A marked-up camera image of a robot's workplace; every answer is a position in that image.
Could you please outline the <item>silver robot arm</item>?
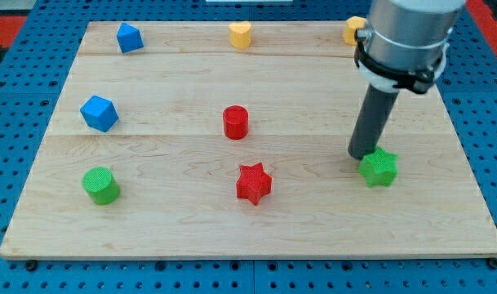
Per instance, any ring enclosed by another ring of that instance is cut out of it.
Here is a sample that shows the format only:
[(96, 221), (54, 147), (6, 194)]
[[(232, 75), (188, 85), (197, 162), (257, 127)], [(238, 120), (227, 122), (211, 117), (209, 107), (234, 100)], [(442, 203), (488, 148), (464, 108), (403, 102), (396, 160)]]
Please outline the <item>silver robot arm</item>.
[(354, 62), (385, 93), (426, 93), (446, 67), (448, 40), (464, 0), (373, 0), (354, 34)]

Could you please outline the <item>yellow block behind arm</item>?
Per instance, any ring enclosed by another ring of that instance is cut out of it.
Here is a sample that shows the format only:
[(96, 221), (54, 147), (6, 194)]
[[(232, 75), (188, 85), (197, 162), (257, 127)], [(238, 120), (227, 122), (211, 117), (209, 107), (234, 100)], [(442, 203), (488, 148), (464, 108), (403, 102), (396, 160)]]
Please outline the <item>yellow block behind arm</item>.
[(358, 29), (364, 28), (366, 25), (366, 19), (360, 16), (352, 16), (345, 21), (343, 40), (346, 44), (356, 46), (357, 41), (355, 38), (355, 33)]

